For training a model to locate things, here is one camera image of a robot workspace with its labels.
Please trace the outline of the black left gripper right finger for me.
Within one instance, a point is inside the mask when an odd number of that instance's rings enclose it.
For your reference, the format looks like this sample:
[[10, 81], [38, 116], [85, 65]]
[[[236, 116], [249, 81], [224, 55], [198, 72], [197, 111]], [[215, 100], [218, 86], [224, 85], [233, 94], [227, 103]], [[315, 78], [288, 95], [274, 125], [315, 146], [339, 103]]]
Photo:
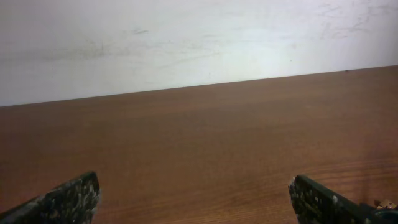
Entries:
[[290, 201], [300, 224], [396, 224], [397, 205], [378, 207], [354, 203], [305, 175], [288, 186]]

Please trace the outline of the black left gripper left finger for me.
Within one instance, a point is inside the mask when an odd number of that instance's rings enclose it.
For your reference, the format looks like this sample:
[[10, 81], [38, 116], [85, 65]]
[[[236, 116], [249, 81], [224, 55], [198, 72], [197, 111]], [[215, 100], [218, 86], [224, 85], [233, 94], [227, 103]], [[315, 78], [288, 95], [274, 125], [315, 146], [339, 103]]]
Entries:
[[89, 171], [1, 214], [1, 223], [91, 223], [100, 201], [100, 184]]

